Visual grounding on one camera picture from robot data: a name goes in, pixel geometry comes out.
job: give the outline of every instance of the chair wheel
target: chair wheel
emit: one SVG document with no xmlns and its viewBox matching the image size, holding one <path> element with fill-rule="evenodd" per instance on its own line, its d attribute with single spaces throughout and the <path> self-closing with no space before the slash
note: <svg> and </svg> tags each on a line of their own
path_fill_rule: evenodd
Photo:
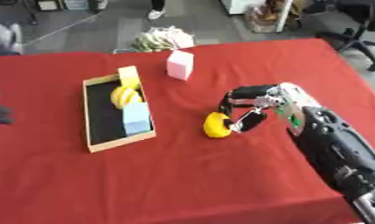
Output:
<svg viewBox="0 0 375 224">
<path fill-rule="evenodd" d="M 352 36 L 353 34 L 354 34 L 354 30 L 351 28 L 346 28 L 346 30 L 344 30 L 344 35 L 346 36 Z"/>
<path fill-rule="evenodd" d="M 370 71 L 370 72 L 375 72 L 375 64 L 371 65 L 371 66 L 368 68 L 368 71 Z"/>
<path fill-rule="evenodd" d="M 29 22 L 31 25 L 38 25 L 38 20 L 30 19 Z"/>
</svg>

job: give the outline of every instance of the white shoe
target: white shoe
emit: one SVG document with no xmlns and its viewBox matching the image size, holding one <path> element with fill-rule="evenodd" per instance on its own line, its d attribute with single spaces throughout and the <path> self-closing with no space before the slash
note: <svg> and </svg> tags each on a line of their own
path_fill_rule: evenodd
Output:
<svg viewBox="0 0 375 224">
<path fill-rule="evenodd" d="M 160 18 L 162 15 L 164 15 L 165 10 L 152 10 L 148 14 L 148 19 L 150 20 L 156 20 Z"/>
<path fill-rule="evenodd" d="M 12 31 L 11 36 L 11 50 L 17 53 L 23 53 L 23 33 L 19 24 L 13 24 L 10 26 Z"/>
</svg>

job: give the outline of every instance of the yellow block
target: yellow block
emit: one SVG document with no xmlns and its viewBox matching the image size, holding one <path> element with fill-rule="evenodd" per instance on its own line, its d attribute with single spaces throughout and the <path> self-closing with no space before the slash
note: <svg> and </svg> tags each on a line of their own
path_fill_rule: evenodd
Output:
<svg viewBox="0 0 375 224">
<path fill-rule="evenodd" d="M 204 123 L 204 131 L 208 137 L 222 138 L 231 135 L 232 131 L 224 125 L 224 120 L 229 116 L 213 112 L 209 114 Z"/>
<path fill-rule="evenodd" d="M 120 67 L 118 73 L 122 86 L 133 88 L 135 90 L 140 87 L 141 82 L 135 66 Z"/>
</svg>

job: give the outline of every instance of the wooden box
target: wooden box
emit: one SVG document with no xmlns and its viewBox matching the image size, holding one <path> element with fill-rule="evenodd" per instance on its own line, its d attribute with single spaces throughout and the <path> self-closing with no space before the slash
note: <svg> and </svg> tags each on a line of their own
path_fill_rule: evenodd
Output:
<svg viewBox="0 0 375 224">
<path fill-rule="evenodd" d="M 156 136 L 152 118 L 150 132 L 126 136 L 123 111 L 116 109 L 110 100 L 111 92 L 120 85 L 118 74 L 83 81 L 87 147 L 91 152 L 104 151 Z M 142 86 L 139 92 L 146 101 Z"/>
</svg>

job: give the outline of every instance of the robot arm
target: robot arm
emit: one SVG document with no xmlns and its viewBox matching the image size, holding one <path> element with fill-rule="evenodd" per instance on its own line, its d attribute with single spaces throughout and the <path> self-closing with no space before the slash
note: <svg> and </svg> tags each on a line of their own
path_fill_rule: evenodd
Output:
<svg viewBox="0 0 375 224">
<path fill-rule="evenodd" d="M 232 122 L 229 116 L 237 107 L 252 109 Z M 219 105 L 219 113 L 228 116 L 223 126 L 235 132 L 264 121 L 265 109 L 273 109 L 285 121 L 290 137 L 322 180 L 341 193 L 365 223 L 375 224 L 375 150 L 367 141 L 291 83 L 240 87 L 226 94 Z"/>
</svg>

